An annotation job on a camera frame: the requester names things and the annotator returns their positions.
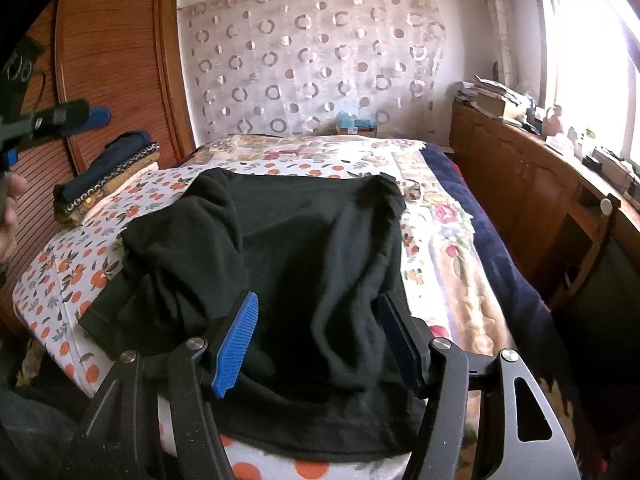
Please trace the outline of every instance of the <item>ribbed blue pad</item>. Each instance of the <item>ribbed blue pad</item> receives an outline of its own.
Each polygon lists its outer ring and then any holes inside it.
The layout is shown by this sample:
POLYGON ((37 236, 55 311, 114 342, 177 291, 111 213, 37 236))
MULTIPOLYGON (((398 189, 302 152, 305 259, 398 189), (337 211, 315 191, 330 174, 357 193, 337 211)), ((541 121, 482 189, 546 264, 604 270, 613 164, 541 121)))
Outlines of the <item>ribbed blue pad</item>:
POLYGON ((226 391, 236 384, 257 322, 258 297, 254 292, 249 292, 216 357, 216 376, 211 387, 217 398, 224 397, 226 391))

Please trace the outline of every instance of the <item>silver bolt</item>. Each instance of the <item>silver bolt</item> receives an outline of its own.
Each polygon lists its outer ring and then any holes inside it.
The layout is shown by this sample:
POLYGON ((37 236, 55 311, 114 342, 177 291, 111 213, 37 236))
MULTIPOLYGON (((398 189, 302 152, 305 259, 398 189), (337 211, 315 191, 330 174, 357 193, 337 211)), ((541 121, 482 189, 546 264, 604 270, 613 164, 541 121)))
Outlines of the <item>silver bolt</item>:
POLYGON ((515 350, 511 350, 510 348, 505 348, 502 352, 500 352, 501 357, 510 363, 516 362, 520 356, 515 350))
POLYGON ((120 354, 120 360, 124 364, 132 363, 136 360, 136 353, 133 350, 125 350, 122 354, 120 354))
POLYGON ((437 337, 431 342, 431 344, 433 344, 433 346, 438 350, 449 350, 449 348, 451 348, 451 341, 446 337, 437 337))
POLYGON ((200 350, 204 346, 204 339, 201 337, 192 337, 187 339, 187 348, 189 350, 200 350))

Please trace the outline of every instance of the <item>orange print bed sheet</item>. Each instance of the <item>orange print bed sheet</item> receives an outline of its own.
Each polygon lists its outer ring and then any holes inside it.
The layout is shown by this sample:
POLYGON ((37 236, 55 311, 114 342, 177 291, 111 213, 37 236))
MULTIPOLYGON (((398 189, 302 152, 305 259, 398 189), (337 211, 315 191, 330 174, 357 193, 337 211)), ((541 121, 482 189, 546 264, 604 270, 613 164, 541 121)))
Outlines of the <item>orange print bed sheet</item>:
MULTIPOLYGON (((203 145, 180 168, 142 174, 87 224, 55 235, 14 289, 14 309, 55 362, 89 396, 112 361, 85 334, 78 319, 119 272, 119 233, 137 216, 177 200, 202 171, 306 175, 316 178, 393 176, 406 200, 401 218, 401 273, 413 316, 436 335, 467 351, 495 354, 510 346, 504 317, 473 246, 470 217, 438 183, 419 150, 423 143, 358 136, 281 139, 233 136, 203 145)), ((163 447, 175 454, 168 402, 159 399, 163 447)), ((470 477, 478 418, 470 397, 465 449, 457 478, 470 477)), ((236 477, 242 480, 305 478, 391 480, 408 456, 367 463, 312 463, 265 453, 224 438, 236 477)))

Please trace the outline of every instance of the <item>patterned wall covering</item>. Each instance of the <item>patterned wall covering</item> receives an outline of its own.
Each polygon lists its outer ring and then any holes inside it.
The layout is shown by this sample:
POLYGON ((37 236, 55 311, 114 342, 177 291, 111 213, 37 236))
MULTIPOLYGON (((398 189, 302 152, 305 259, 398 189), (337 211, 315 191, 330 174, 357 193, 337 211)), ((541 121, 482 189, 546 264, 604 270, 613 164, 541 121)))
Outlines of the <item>patterned wall covering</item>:
POLYGON ((434 0, 209 0, 178 20, 199 140, 325 134, 341 110, 381 137, 433 129, 434 0))

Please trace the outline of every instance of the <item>folded clothes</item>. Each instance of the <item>folded clothes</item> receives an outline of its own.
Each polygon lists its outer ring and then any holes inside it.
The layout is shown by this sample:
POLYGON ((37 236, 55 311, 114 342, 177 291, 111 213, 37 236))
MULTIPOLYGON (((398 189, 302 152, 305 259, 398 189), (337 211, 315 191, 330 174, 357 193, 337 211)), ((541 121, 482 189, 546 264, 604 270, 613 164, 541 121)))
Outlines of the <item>folded clothes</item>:
POLYGON ((60 224, 72 224, 79 226, 87 216, 91 217, 91 212, 95 212, 95 207, 110 194, 116 192, 127 180, 135 174, 155 165, 158 169, 157 160, 160 158, 159 144, 150 144, 139 150, 125 162, 119 164, 116 169, 107 174, 99 183, 85 189, 80 198, 73 202, 65 202, 60 197, 53 202, 54 218, 60 224))
POLYGON ((122 270, 79 323, 111 358, 210 336, 242 290, 258 323, 236 386, 212 403, 228 436, 304 460, 410 452, 424 402, 402 384, 372 304, 406 303, 386 175, 338 180, 201 173, 122 232, 122 270))
POLYGON ((126 132, 105 145, 104 151, 89 165, 86 171, 66 184, 53 187, 53 198, 59 203, 73 203, 83 193, 99 184, 108 174, 151 143, 145 130, 126 132))

